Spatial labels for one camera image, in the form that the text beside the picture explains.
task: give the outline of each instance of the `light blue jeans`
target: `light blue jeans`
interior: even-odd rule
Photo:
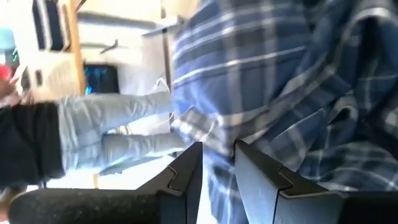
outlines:
[[[65,172],[99,172],[126,159],[159,156],[185,148],[178,134],[107,134],[139,118],[172,111],[170,93],[146,96],[88,95],[58,100],[62,163]]]

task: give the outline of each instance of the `blue plaid shirt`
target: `blue plaid shirt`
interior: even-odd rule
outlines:
[[[206,147],[220,223],[248,222],[236,139],[331,190],[398,190],[397,11],[393,0],[200,6],[175,42],[173,126]]]

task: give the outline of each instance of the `teal object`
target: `teal object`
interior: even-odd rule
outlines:
[[[8,27],[0,27],[0,50],[14,49],[15,40],[12,30]]]

